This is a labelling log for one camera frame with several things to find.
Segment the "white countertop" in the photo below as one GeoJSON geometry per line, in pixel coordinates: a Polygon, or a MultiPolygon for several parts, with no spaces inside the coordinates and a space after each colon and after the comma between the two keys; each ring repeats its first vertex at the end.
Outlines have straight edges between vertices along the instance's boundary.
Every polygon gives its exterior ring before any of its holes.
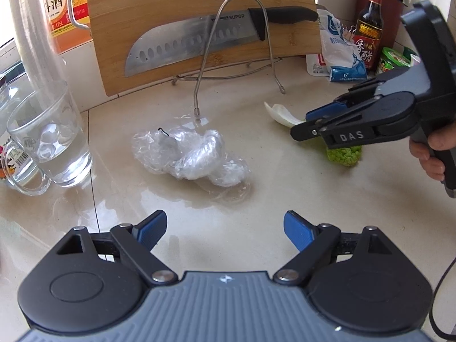
{"type": "MultiPolygon", "coordinates": [[[[153,175],[133,158],[136,132],[193,122],[194,82],[163,83],[84,112],[94,166],[80,187],[52,186],[40,197],[0,187],[0,341],[14,341],[27,330],[17,288],[67,230],[85,225],[107,231],[121,222],[136,224],[156,209],[167,213],[168,230],[153,253],[180,276],[188,269],[272,275],[297,253],[283,232],[283,216],[294,210],[346,232],[378,226],[435,286],[456,255],[456,201],[425,175],[406,140],[365,146],[352,169],[329,162],[316,140],[292,140],[289,129],[268,116],[264,101],[304,118],[349,84],[309,76],[303,58],[286,59],[276,70],[286,95],[270,69],[200,88],[201,129],[221,132],[227,149],[252,170],[251,193],[239,204],[215,202],[195,183],[153,175]]],[[[435,307],[447,332],[456,322],[452,273],[435,307]]],[[[428,323],[424,329],[435,338],[428,323]]]]}

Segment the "white bag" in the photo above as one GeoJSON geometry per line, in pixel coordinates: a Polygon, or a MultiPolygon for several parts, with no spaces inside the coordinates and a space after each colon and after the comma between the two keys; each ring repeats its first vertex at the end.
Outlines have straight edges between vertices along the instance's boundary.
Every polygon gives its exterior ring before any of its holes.
{"type": "Polygon", "coordinates": [[[357,46],[343,37],[339,19],[327,10],[318,9],[321,51],[330,81],[361,81],[367,78],[366,66],[357,46]]]}

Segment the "orange label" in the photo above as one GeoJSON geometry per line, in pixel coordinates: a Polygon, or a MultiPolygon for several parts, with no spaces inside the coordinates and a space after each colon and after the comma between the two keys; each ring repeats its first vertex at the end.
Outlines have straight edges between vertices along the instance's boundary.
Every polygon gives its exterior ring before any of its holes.
{"type": "Polygon", "coordinates": [[[369,37],[355,36],[353,38],[358,47],[359,56],[363,59],[366,69],[372,69],[375,57],[377,56],[380,40],[373,40],[369,37]]]}
{"type": "MultiPolygon", "coordinates": [[[[68,17],[69,0],[43,0],[43,2],[51,34],[59,53],[91,40],[89,31],[76,28],[71,24],[68,17]]],[[[73,11],[79,23],[90,22],[87,0],[73,0],[73,11]]]]}
{"type": "Polygon", "coordinates": [[[369,26],[365,23],[359,25],[358,33],[363,36],[373,38],[374,40],[379,40],[382,37],[382,30],[373,26],[369,26]]]}

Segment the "black knife handle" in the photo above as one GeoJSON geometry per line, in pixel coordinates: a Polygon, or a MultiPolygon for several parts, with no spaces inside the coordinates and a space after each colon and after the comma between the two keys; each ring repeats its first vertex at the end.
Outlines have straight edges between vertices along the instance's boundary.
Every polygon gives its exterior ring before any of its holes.
{"type": "MultiPolygon", "coordinates": [[[[249,9],[250,18],[258,33],[259,39],[266,39],[266,26],[264,23],[263,10],[260,7],[249,9]]],[[[280,25],[292,25],[294,23],[309,20],[315,22],[318,19],[318,13],[304,6],[280,6],[267,7],[269,23],[278,23],[280,25]]]]}

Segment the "human hand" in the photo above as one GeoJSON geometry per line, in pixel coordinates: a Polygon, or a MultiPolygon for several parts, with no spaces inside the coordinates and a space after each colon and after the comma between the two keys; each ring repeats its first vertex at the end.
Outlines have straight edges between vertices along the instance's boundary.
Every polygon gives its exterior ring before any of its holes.
{"type": "MultiPolygon", "coordinates": [[[[428,143],[434,150],[448,150],[456,147],[456,122],[434,131],[429,135],[428,143]]],[[[421,167],[430,178],[437,181],[445,179],[445,165],[441,160],[430,156],[426,145],[410,139],[410,153],[420,160],[421,167]]]]}

